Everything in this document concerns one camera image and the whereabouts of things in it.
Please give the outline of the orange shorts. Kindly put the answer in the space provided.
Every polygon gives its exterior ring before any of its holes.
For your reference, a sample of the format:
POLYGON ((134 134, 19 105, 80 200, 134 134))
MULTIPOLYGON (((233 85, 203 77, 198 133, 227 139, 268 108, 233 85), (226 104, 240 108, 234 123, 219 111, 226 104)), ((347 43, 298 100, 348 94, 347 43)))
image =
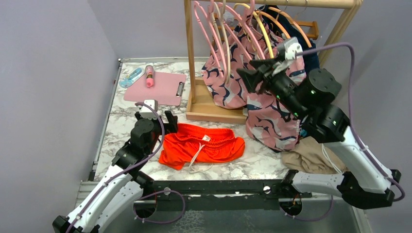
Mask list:
POLYGON ((202 172, 193 165, 229 163, 243 156, 245 141, 228 128, 203 128, 178 123, 176 133, 164 137, 159 163, 181 170, 185 164, 192 173, 202 172))

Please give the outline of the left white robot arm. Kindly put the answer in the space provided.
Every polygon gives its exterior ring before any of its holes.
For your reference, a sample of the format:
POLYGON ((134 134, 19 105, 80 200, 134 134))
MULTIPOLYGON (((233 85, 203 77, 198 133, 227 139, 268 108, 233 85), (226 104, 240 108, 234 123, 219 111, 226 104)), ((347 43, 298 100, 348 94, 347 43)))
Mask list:
POLYGON ((117 151, 105 176, 89 195, 67 216, 52 223, 56 233, 102 233, 133 201, 147 199, 153 192, 153 179, 141 171, 159 138, 177 132, 178 117, 165 111, 167 123, 157 114, 135 114, 137 121, 130 138, 117 151))

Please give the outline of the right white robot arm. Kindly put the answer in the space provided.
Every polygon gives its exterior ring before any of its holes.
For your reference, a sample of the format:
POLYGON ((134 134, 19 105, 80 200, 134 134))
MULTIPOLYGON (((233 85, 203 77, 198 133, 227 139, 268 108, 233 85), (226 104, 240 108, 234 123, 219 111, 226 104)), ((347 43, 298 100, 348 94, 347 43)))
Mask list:
POLYGON ((334 76, 317 68, 296 84, 276 58, 251 64, 251 70, 237 69, 248 92, 274 94, 294 119, 303 122, 308 135, 334 152, 348 168, 334 175, 291 171, 280 185, 281 193, 288 198, 308 192, 333 195, 364 210, 391 206, 395 201, 391 186, 399 182, 401 173, 379 164, 355 135, 349 117, 333 105, 342 87, 334 76))

